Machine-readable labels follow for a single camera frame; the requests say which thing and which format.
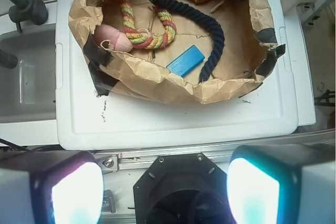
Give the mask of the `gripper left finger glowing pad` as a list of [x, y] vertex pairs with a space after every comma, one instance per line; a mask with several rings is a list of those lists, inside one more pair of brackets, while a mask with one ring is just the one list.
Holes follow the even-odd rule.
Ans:
[[1, 223], [98, 223], [103, 191], [90, 152], [1, 154]]

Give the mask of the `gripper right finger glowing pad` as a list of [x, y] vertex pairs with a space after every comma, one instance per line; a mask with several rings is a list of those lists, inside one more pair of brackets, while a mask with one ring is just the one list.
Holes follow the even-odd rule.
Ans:
[[241, 145], [226, 184], [237, 223], [335, 223], [332, 144]]

